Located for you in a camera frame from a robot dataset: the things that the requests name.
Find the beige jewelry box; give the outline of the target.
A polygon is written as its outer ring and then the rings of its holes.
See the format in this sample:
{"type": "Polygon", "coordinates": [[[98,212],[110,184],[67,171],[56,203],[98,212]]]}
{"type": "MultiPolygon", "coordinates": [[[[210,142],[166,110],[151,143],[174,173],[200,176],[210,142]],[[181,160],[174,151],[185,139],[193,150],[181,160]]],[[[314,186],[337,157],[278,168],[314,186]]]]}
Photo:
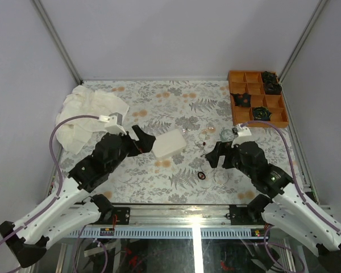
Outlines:
{"type": "Polygon", "coordinates": [[[157,160],[164,160],[181,153],[187,146],[179,129],[174,129],[156,137],[152,152],[157,160]]]}

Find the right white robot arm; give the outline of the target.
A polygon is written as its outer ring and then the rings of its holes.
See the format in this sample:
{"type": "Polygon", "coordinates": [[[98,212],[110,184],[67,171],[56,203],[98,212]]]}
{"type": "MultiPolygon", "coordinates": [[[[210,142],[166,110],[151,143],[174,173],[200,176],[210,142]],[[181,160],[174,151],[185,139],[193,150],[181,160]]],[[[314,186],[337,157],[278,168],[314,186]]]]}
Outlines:
{"type": "Polygon", "coordinates": [[[259,191],[247,205],[253,224],[266,222],[306,246],[328,272],[341,272],[341,224],[305,193],[299,193],[291,176],[270,164],[255,142],[232,145],[217,142],[205,158],[211,168],[224,156],[225,169],[235,168],[259,191]]]}

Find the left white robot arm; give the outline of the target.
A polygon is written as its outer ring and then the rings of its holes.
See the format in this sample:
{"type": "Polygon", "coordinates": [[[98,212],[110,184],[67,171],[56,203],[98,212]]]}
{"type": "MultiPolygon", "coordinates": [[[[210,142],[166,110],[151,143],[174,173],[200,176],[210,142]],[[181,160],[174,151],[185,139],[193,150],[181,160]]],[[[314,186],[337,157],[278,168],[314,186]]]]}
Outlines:
{"type": "Polygon", "coordinates": [[[57,192],[53,192],[25,217],[0,224],[0,234],[20,266],[32,266],[54,243],[88,224],[108,224],[114,206],[94,190],[104,183],[127,157],[151,152],[155,136],[138,125],[132,127],[137,139],[128,132],[106,133],[93,152],[68,173],[57,192]]]}

